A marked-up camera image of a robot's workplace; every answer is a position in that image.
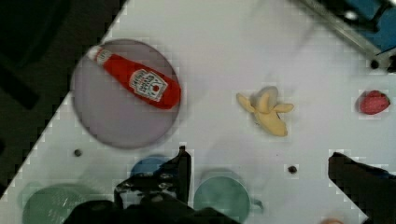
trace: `blue cup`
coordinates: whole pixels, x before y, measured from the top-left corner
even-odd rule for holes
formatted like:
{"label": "blue cup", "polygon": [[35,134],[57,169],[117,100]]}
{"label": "blue cup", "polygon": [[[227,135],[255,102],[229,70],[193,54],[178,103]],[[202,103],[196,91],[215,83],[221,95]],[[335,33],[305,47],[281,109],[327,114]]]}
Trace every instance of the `blue cup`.
{"label": "blue cup", "polygon": [[150,156],[139,161],[131,170],[131,176],[137,174],[154,174],[161,165],[166,163],[164,156]]}

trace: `red toy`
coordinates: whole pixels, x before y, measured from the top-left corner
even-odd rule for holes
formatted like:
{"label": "red toy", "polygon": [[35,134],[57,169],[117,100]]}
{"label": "red toy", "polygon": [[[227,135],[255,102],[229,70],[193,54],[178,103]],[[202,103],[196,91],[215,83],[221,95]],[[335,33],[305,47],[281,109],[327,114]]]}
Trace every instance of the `red toy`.
{"label": "red toy", "polygon": [[380,91],[370,91],[361,101],[361,113],[374,115],[384,111],[390,105],[387,95]]}
{"label": "red toy", "polygon": [[88,57],[102,65],[125,89],[150,105],[170,109],[180,101],[178,83],[158,71],[101,47],[93,47]]}

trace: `white table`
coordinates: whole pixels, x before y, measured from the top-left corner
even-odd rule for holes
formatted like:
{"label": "white table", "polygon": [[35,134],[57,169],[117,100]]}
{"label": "white table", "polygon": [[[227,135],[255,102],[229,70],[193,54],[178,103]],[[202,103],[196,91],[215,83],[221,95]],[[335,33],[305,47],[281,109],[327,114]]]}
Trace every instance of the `white table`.
{"label": "white table", "polygon": [[[394,76],[375,76],[385,73],[287,0],[131,0],[104,41],[116,38],[150,44],[177,69],[184,94],[175,129],[149,148],[104,146],[78,123],[70,93],[1,199],[2,224],[21,223],[29,183],[81,183],[111,200],[138,160],[175,156],[180,144],[193,156],[190,200],[204,170],[231,168],[264,204],[247,223],[361,223],[366,215],[327,176],[335,150],[396,171],[394,106],[371,118],[355,109],[370,89],[396,102]],[[296,105],[284,116],[288,137],[265,133],[235,100],[269,85]],[[297,175],[287,172],[293,164]]]}

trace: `bottle cap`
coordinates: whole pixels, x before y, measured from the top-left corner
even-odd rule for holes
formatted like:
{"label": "bottle cap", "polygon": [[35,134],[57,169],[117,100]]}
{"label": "bottle cap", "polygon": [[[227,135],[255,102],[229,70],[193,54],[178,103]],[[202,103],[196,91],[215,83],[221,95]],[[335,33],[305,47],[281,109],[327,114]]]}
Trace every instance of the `bottle cap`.
{"label": "bottle cap", "polygon": [[90,48],[90,50],[88,50],[88,58],[90,58],[91,60],[95,61],[95,58],[99,52],[99,50],[101,50],[102,48],[99,46],[94,46],[92,48]]}

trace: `orange object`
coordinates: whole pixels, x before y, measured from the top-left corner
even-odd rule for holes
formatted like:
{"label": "orange object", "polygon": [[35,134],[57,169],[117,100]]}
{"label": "orange object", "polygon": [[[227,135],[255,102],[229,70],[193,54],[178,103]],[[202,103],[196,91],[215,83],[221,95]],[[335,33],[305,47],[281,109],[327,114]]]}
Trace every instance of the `orange object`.
{"label": "orange object", "polygon": [[337,220],[337,219],[330,218],[330,219],[326,219],[326,220],[322,221],[320,224],[344,224],[344,222]]}
{"label": "orange object", "polygon": [[141,63],[136,63],[101,47],[93,47],[88,57],[102,65],[125,89],[160,109],[170,109],[180,101],[176,81]]}

